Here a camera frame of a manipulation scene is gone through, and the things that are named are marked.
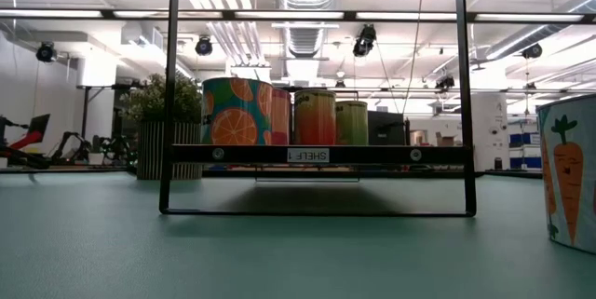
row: shelf label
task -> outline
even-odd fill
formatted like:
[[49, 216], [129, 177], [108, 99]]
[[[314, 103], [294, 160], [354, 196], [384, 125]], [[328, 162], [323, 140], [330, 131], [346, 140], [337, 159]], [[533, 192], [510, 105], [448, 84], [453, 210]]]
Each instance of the shelf label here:
[[289, 148], [288, 163], [329, 163], [329, 148]]

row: black metal shelf frame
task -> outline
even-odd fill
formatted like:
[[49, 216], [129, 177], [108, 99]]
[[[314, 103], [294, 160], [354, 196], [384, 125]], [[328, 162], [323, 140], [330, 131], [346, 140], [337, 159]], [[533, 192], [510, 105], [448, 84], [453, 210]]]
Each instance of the black metal shelf frame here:
[[[416, 217], [471, 217], [476, 214], [476, 185], [472, 141], [472, 110], [468, 69], [466, 0], [456, 0], [457, 42], [463, 146], [461, 147], [411, 147], [411, 146], [220, 146], [173, 144], [173, 103], [175, 88], [176, 41], [178, 32], [179, 0], [169, 0], [168, 57], [166, 67], [166, 100], [162, 178], [159, 191], [159, 210], [164, 214], [190, 215], [295, 215], [295, 216], [416, 216]], [[310, 21], [295, 19], [291, 21]], [[328, 213], [328, 212], [235, 212], [180, 210], [169, 206], [169, 186], [173, 163], [227, 163], [227, 164], [286, 164], [295, 163], [290, 152], [320, 151], [325, 153], [319, 164], [329, 165], [391, 165], [391, 164], [445, 164], [464, 166], [466, 209], [460, 212], [378, 212], [378, 213]]]

